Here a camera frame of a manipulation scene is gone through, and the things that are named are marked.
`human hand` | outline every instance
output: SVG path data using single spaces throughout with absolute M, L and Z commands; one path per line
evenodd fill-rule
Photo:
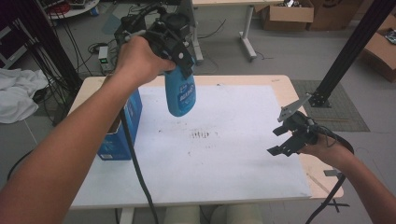
M 356 160 L 356 158 L 339 142 L 331 146 L 333 142 L 334 139 L 330 136 L 319 134 L 318 142 L 315 145 L 307 145 L 298 152 L 315 156 L 321 161 L 343 172 L 350 164 L 351 160 Z
M 155 55 L 145 38 L 134 36 L 121 47 L 115 76 L 122 76 L 125 81 L 141 86 L 152 81 L 161 72 L 173 70 L 175 67 L 174 62 Z

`table leg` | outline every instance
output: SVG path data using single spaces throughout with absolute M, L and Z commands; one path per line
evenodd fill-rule
M 197 63 L 202 63 L 204 61 L 204 56 L 201 52 L 201 47 L 198 42 L 198 21 L 195 20 L 195 27 L 192 30 L 192 46 L 194 47 L 195 59 Z
M 254 48 L 251 47 L 250 42 L 248 41 L 248 30 L 250 28 L 251 16 L 253 15 L 253 6 L 247 7 L 247 21 L 245 23 L 245 30 L 243 32 L 239 32 L 242 43 L 244 44 L 245 48 L 247 49 L 247 53 L 250 57 L 250 61 L 257 58 L 257 54 L 254 51 Z
M 120 224 L 132 224 L 134 221 L 134 207 L 122 208 Z

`blue cardboard box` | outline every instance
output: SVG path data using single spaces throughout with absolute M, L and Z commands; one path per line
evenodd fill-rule
M 142 113 L 142 101 L 139 90 L 136 90 L 129 97 L 123 110 L 125 111 L 128 129 L 134 143 Z M 131 159 L 131 152 L 125 137 L 124 128 L 120 122 L 120 116 L 117 116 L 97 154 L 103 161 L 128 161 Z

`person's right arm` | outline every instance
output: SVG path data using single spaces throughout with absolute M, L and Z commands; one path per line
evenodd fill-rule
M 350 151 L 336 143 L 327 147 L 326 137 L 319 136 L 316 145 L 309 145 L 300 152 L 318 157 L 340 170 L 357 191 L 361 202 L 373 223 L 396 221 L 396 198 L 375 175 Z

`blue bottle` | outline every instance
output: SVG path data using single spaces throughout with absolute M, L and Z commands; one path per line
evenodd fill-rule
M 194 76 L 191 74 L 185 78 L 179 66 L 172 72 L 165 73 L 165 90 L 168 110 L 173 116 L 184 116 L 194 106 L 196 99 Z

